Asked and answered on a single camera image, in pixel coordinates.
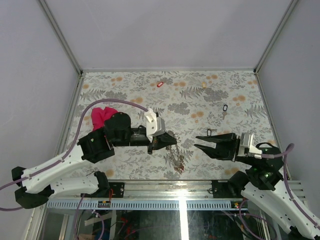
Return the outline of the large metal keyring with keys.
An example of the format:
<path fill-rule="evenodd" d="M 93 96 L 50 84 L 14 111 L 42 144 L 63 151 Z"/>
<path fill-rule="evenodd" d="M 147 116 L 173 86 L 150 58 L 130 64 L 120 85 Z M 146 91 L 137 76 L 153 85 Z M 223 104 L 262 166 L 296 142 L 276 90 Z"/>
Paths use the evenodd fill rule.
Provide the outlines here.
<path fill-rule="evenodd" d="M 178 144 L 167 146 L 165 149 L 168 151 L 170 164 L 181 175 L 185 170 L 185 163 Z"/>

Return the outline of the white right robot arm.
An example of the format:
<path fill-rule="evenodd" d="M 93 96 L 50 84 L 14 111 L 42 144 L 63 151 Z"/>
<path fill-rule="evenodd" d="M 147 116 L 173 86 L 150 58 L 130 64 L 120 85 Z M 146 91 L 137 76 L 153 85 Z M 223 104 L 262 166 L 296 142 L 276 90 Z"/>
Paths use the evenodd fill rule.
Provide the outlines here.
<path fill-rule="evenodd" d="M 245 171 L 238 170 L 227 180 L 231 196 L 242 196 L 254 203 L 296 240 L 320 238 L 319 217 L 306 207 L 288 183 L 287 156 L 294 144 L 282 152 L 268 142 L 254 144 L 254 134 L 249 132 L 211 135 L 208 130 L 206 136 L 198 139 L 215 144 L 215 147 L 195 145 L 211 159 L 250 166 Z"/>

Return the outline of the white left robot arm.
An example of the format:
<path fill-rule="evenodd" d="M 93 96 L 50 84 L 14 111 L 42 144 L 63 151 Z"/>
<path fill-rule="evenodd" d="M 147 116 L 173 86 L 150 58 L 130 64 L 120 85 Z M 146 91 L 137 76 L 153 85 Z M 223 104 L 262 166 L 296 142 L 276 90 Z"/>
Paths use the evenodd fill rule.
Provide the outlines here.
<path fill-rule="evenodd" d="M 146 147 L 151 155 L 153 151 L 177 144 L 177 140 L 167 133 L 161 117 L 147 112 L 145 118 L 145 126 L 132 128 L 129 115 L 117 112 L 66 152 L 32 168 L 13 168 L 12 180 L 18 185 L 15 201 L 24 209 L 33 209 L 54 197 L 111 198 L 113 190 L 101 171 L 84 177 L 65 176 L 114 156 L 116 147 Z"/>

